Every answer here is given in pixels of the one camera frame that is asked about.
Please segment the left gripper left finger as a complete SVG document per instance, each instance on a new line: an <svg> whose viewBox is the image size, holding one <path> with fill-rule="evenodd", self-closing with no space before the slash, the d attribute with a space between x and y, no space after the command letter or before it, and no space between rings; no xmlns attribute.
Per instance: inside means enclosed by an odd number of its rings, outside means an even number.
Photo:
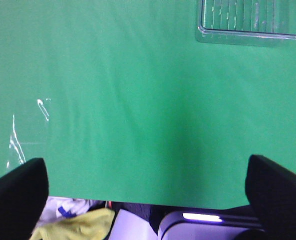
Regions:
<svg viewBox="0 0 296 240"><path fill-rule="evenodd" d="M33 158L0 178L0 240L28 240L49 195L43 158Z"/></svg>

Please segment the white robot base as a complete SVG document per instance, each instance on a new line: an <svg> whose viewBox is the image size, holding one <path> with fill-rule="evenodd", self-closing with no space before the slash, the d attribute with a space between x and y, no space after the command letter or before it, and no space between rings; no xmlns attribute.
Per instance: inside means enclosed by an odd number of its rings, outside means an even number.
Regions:
<svg viewBox="0 0 296 240"><path fill-rule="evenodd" d="M121 209L110 240L263 240L266 234L256 219L233 215L173 211L154 231L141 217Z"/></svg>

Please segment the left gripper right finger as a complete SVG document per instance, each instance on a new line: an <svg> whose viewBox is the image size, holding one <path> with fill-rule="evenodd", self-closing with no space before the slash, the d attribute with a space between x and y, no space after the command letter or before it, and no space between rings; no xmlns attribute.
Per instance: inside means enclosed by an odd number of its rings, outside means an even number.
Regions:
<svg viewBox="0 0 296 240"><path fill-rule="evenodd" d="M273 240L296 240L296 174L263 155L250 156L246 197Z"/></svg>

